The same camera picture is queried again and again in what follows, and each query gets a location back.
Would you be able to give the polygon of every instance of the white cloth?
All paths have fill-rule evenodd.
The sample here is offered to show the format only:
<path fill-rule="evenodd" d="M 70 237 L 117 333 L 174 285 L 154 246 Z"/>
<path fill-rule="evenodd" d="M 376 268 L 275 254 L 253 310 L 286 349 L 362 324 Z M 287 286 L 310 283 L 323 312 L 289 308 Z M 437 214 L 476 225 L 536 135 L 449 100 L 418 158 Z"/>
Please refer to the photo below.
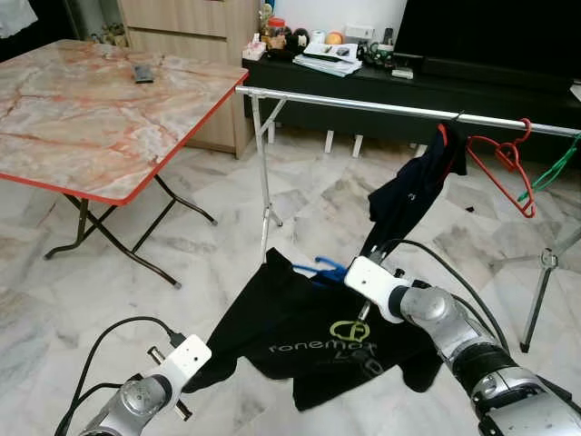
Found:
<path fill-rule="evenodd" d="M 0 0 L 0 38 L 17 34 L 36 20 L 28 0 Z"/>

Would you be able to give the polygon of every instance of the cabinet drawer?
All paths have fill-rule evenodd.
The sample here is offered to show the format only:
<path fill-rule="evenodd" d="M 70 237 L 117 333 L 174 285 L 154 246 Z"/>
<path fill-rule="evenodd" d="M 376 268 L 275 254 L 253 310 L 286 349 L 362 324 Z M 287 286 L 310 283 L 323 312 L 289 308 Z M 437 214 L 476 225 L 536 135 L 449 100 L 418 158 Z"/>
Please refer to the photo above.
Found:
<path fill-rule="evenodd" d="M 220 0 L 119 0 L 125 25 L 186 34 L 226 37 Z"/>
<path fill-rule="evenodd" d="M 165 55 L 228 64 L 228 44 L 226 41 L 195 35 L 172 35 L 132 29 L 128 30 L 128 35 L 134 50 L 159 52 Z"/>

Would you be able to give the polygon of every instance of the clothes hanger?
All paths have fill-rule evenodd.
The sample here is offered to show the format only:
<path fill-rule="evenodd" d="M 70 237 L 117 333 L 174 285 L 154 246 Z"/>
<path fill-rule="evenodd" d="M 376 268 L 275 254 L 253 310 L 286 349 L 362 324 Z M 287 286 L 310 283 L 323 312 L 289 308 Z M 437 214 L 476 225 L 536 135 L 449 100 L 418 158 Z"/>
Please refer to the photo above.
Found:
<path fill-rule="evenodd" d="M 508 200 L 510 200 L 510 202 L 512 204 L 514 204 L 515 207 L 523 215 L 526 216 L 526 218 L 532 218 L 533 216 L 535 216 L 535 213 L 537 212 L 537 206 L 535 205 L 535 196 L 533 195 L 533 188 L 531 187 L 530 181 L 528 180 L 527 173 L 525 172 L 522 165 L 520 164 L 520 154 L 518 152 L 519 145 L 522 144 L 523 142 L 525 142 L 528 139 L 528 137 L 530 136 L 531 123 L 530 123 L 530 120 L 528 120 L 526 118 L 522 118 L 520 121 L 522 121 L 525 124 L 527 131 L 525 132 L 525 134 L 521 138 L 515 139 L 512 143 L 500 144 L 493 139 L 487 138 L 486 136 L 475 135 L 475 136 L 470 136 L 468 138 L 468 141 L 466 144 L 466 150 L 467 150 L 468 154 L 470 154 L 470 156 L 472 156 L 472 159 L 474 159 L 474 161 L 477 163 L 477 165 L 480 168 L 482 168 L 482 170 L 487 174 L 488 178 L 490 180 L 492 180 L 492 182 L 497 186 L 497 188 L 506 196 L 506 198 Z M 500 161 L 500 163 L 509 172 L 513 173 L 514 171 L 517 171 L 520 174 L 520 176 L 522 177 L 523 182 L 525 183 L 527 197 L 522 198 L 522 195 L 521 195 L 517 199 L 517 198 L 515 198 L 514 195 L 512 195 L 508 191 L 507 188 L 505 188 L 503 186 L 503 184 L 497 179 L 497 177 L 494 174 L 492 174 L 492 172 L 488 169 L 488 167 L 482 162 L 482 160 L 480 160 L 480 158 L 472 150 L 472 145 L 475 141 L 478 141 L 478 142 L 481 142 L 484 144 L 489 144 L 489 145 L 492 145 L 495 147 L 495 156 Z M 521 204 L 519 202 L 520 198 L 522 198 L 521 201 L 527 199 L 527 202 L 524 205 Z"/>
<path fill-rule="evenodd" d="M 551 168 L 549 168 L 545 173 L 543 173 L 543 175 L 541 175 L 538 179 L 535 180 L 535 182 L 532 185 L 534 193 L 538 193 L 538 192 L 546 189 L 561 174 L 561 172 L 563 171 L 563 169 L 565 168 L 567 163 L 571 160 L 573 155 L 576 153 L 577 142 L 579 141 L 579 139 L 581 139 L 581 134 L 578 134 L 575 136 L 575 140 L 573 141 L 573 144 L 571 144 L 571 146 L 566 151 L 566 153 L 563 154 L 563 157 L 561 157 L 558 161 L 556 161 L 555 164 L 553 166 L 551 166 Z M 522 201 L 526 200 L 527 197 L 528 197 L 528 192 L 524 192 L 524 193 L 520 194 L 520 197 L 518 197 L 518 201 L 522 202 Z"/>

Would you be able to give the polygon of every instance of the tile floor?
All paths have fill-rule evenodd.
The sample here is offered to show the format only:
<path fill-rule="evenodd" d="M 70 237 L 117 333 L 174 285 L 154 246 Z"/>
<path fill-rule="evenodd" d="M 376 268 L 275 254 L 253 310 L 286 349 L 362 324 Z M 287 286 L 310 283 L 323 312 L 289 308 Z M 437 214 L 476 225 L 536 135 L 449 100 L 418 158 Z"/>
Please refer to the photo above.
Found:
<path fill-rule="evenodd" d="M 413 156 L 405 144 L 365 141 L 359 159 L 350 138 L 336 137 L 324 154 L 324 133 L 284 129 L 269 147 L 273 201 L 285 225 L 272 228 L 270 245 L 297 263 L 318 254 L 347 263 L 370 229 L 367 194 L 392 178 Z M 533 173 L 539 167 L 529 165 Z M 143 246 L 179 278 L 173 289 L 130 262 L 100 234 L 74 253 L 42 254 L 71 241 L 76 216 L 63 197 L 0 181 L 0 434 L 52 434 L 70 401 L 82 363 L 95 337 L 109 324 L 137 314 L 156 315 L 173 328 L 206 339 L 260 262 L 261 187 L 257 156 L 183 150 L 163 170 L 166 181 L 215 214 L 218 227 L 197 213 L 175 207 Z M 509 174 L 505 183 L 518 189 Z M 535 262 L 490 271 L 487 262 L 537 254 L 581 223 L 581 177 L 570 171 L 538 196 L 532 220 L 519 215 L 478 169 L 451 175 L 429 213 L 411 234 L 451 261 L 493 309 L 521 364 L 562 384 L 581 399 L 581 244 L 562 259 L 551 280 L 531 353 L 518 351 L 538 269 Z M 167 202 L 152 184 L 114 213 L 110 228 L 126 241 Z M 465 209 L 469 206 L 475 212 Z M 424 253 L 400 247 L 389 267 L 465 295 Z M 98 352 L 87 386 L 122 382 L 152 366 L 145 351 L 164 335 L 147 324 L 128 325 Z M 77 413 L 75 434 L 109 397 L 94 396 Z M 462 389 L 445 370 L 428 393 L 408 391 L 399 369 L 304 413 L 292 404 L 288 382 L 263 378 L 246 361 L 235 376 L 185 397 L 194 419 L 160 416 L 145 435 L 470 435 L 476 419 Z"/>

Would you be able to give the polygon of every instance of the folding table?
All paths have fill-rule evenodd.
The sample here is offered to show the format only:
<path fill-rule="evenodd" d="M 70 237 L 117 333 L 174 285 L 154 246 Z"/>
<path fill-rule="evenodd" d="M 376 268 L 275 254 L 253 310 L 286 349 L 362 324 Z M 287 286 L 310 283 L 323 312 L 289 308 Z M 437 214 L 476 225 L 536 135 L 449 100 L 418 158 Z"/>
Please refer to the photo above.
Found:
<path fill-rule="evenodd" d="M 153 83 L 135 83 L 137 64 L 152 68 Z M 159 172 L 247 75 L 228 65 L 69 40 L 1 63 L 0 177 L 62 193 L 79 210 L 74 243 L 54 248 L 45 259 L 78 247 L 96 229 L 180 287 L 136 252 L 176 203 L 216 221 L 174 193 Z M 127 248 L 103 221 L 153 179 L 171 200 Z M 89 201 L 110 207 L 97 217 Z"/>

